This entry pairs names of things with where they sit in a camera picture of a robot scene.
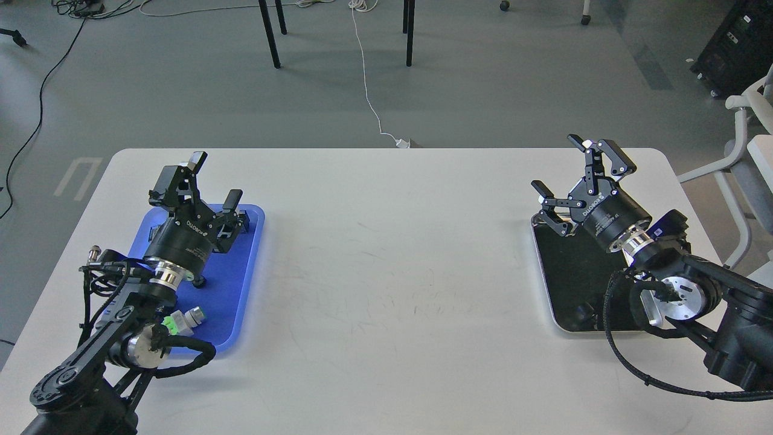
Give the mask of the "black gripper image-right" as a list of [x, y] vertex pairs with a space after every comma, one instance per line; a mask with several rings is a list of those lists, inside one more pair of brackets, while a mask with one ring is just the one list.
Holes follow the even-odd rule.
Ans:
[[[557, 199], [542, 181], [532, 181], [541, 198], [538, 216], [561, 237], [574, 235], [577, 223], [592, 235], [606, 253], [613, 253], [613, 243], [633, 225], [647, 228], [652, 216], [618, 185], [618, 181], [635, 173], [637, 166], [613, 140], [583, 140], [569, 134], [569, 142], [585, 154], [585, 173], [571, 191], [572, 199]], [[605, 173], [602, 156], [611, 162], [611, 176]], [[572, 208], [571, 218], [564, 219], [556, 207]]]

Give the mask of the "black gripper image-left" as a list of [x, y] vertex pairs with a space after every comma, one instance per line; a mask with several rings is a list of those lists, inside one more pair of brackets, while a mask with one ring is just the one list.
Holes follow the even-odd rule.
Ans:
[[193, 152], [186, 163], [164, 166], [149, 190], [149, 204], [171, 213], [162, 225], [153, 228], [143, 260], [183, 269], [188, 281], [204, 275], [212, 253], [228, 253], [239, 235], [249, 230], [249, 216], [238, 208], [241, 189], [228, 192], [221, 212], [191, 211], [204, 203], [196, 175], [207, 156], [204, 151]]

